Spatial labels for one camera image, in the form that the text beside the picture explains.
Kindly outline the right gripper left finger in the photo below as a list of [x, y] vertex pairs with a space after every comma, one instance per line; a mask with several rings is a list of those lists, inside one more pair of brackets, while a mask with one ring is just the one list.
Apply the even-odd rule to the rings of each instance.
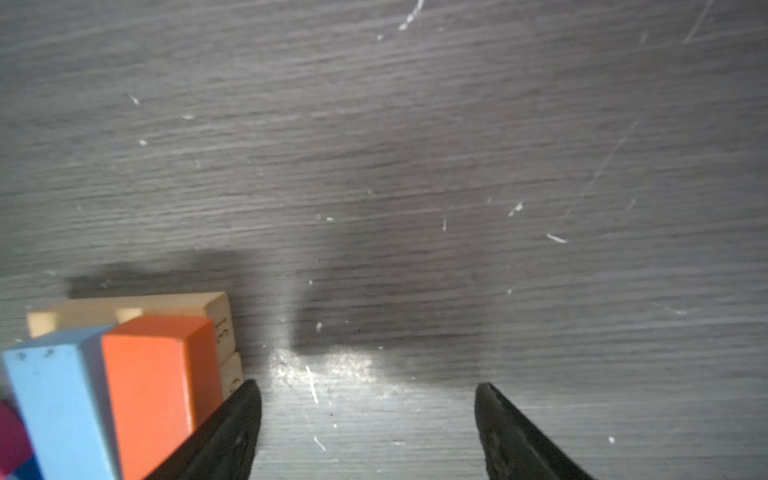
[[148, 477], [159, 480], [249, 478], [261, 419], [261, 392], [257, 383], [249, 379]]

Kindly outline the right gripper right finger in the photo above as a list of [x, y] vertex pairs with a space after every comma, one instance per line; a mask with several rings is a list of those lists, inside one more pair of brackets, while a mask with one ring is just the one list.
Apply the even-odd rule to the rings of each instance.
[[592, 479], [493, 384], [477, 386], [474, 413], [489, 478]]

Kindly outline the orange block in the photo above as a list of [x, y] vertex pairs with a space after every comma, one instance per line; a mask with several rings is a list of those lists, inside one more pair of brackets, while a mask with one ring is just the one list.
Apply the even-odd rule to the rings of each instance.
[[150, 475], [223, 402], [211, 319], [145, 315], [101, 336], [122, 477]]

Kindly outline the light blue block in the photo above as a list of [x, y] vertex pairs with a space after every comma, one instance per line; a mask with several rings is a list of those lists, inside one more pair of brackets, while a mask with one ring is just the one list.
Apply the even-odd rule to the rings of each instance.
[[54, 331], [3, 361], [44, 479], [120, 479], [101, 337], [108, 326]]

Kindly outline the natural wood block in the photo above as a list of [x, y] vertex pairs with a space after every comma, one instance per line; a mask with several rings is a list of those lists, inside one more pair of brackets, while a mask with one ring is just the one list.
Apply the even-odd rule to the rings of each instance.
[[201, 316], [214, 323], [217, 356], [225, 364], [236, 351], [229, 297], [224, 292], [67, 299], [27, 313], [36, 338], [56, 330], [116, 325], [143, 315]]
[[220, 367], [220, 381], [223, 399], [229, 398], [243, 383], [244, 374], [241, 355], [235, 351]]

